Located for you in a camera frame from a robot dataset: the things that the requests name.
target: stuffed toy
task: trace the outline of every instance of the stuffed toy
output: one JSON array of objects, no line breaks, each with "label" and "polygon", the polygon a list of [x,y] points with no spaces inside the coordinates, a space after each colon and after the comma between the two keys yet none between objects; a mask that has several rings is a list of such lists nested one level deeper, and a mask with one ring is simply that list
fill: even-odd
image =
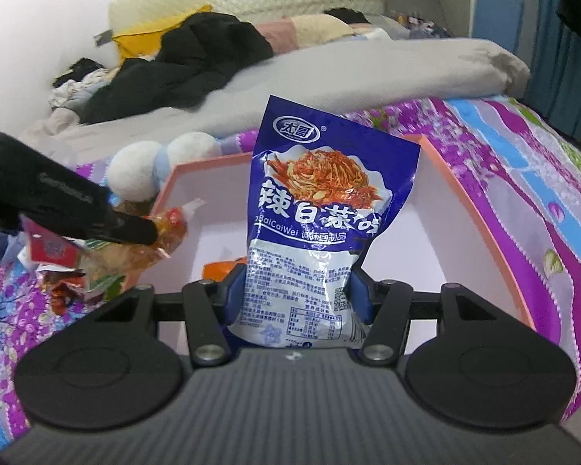
[{"label": "stuffed toy", "polygon": [[174,166],[222,155],[219,142],[206,133],[187,133],[168,145],[141,141],[118,151],[108,166],[108,186],[122,200],[150,201],[163,188]]}]

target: yellow cushion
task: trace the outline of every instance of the yellow cushion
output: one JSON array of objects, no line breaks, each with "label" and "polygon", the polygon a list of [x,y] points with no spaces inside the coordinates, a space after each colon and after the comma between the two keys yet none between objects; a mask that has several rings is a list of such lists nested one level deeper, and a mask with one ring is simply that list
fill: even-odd
[{"label": "yellow cushion", "polygon": [[155,54],[162,46],[162,36],[171,29],[178,28],[190,15],[198,12],[210,12],[210,5],[203,5],[197,10],[183,12],[156,21],[144,22],[112,37],[121,54],[121,64],[125,59],[140,55]]}]

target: nutrition label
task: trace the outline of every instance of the nutrition label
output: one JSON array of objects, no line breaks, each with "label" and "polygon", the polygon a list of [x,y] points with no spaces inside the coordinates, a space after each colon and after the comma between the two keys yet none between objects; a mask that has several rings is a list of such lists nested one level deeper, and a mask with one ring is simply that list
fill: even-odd
[{"label": "nutrition label", "polygon": [[288,335],[305,339],[340,339],[342,315],[328,315],[291,307]]}]

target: orange package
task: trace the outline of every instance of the orange package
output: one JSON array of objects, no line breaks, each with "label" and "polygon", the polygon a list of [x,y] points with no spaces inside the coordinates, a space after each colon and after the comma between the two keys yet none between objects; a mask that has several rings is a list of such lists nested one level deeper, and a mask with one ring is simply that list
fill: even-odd
[{"label": "orange package", "polygon": [[203,268],[203,279],[212,279],[213,281],[222,281],[237,264],[247,264],[247,257],[240,257],[236,260],[223,260],[220,262],[211,262],[205,264]]}]

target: noodle picture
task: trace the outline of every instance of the noodle picture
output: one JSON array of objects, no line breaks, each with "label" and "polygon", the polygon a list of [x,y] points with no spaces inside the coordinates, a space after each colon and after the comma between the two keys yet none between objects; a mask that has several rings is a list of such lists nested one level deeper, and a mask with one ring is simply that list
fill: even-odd
[{"label": "noodle picture", "polygon": [[341,203],[370,209],[374,201],[383,200],[363,167],[338,150],[305,150],[299,158],[285,162],[273,154],[267,165],[297,201],[319,207]]}]

